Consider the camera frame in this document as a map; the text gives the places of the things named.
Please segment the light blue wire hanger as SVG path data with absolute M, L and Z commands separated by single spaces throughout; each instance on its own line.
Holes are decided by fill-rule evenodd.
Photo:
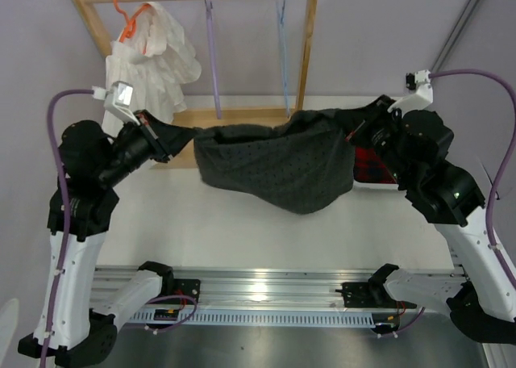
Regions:
M 277 34 L 278 48 L 281 68 L 281 87 L 283 91 L 283 99 L 285 104 L 285 116 L 290 117 L 290 100 L 289 100 L 289 74 L 288 74 L 288 47 L 285 35 L 285 8 L 286 0 L 276 3 L 277 8 Z

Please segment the grey polka dot skirt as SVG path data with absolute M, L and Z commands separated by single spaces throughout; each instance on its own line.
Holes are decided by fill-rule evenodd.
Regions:
M 305 110 L 275 127 L 186 128 L 208 186 L 250 194 L 298 215 L 320 211 L 353 187 L 355 149 L 346 110 Z

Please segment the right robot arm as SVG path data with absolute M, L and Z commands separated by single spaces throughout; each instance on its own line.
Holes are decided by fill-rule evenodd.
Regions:
M 354 110 L 337 120 L 347 140 L 372 148 L 405 192 L 411 206 L 435 226 L 460 260 L 467 280 L 438 281 L 383 265 L 368 280 L 368 297 L 377 306 L 405 301 L 451 319 L 468 338 L 488 344 L 515 342 L 515 288 L 488 238 L 485 198 L 473 176 L 447 161 L 454 134 L 433 111 L 403 113 L 391 99 Z

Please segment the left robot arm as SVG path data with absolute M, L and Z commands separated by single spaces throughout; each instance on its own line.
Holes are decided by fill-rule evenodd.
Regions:
M 58 185 L 49 203 L 51 269 L 36 330 L 19 341 L 22 355 L 45 366 L 87 367 L 106 359 L 122 326 L 147 302 L 167 303 L 175 293 L 173 269 L 155 261 L 106 302 L 90 296 L 100 250 L 119 202 L 114 191 L 129 174 L 170 152 L 158 137 L 162 123 L 148 111 L 111 139 L 98 123 L 83 120 L 62 134 L 57 148 Z

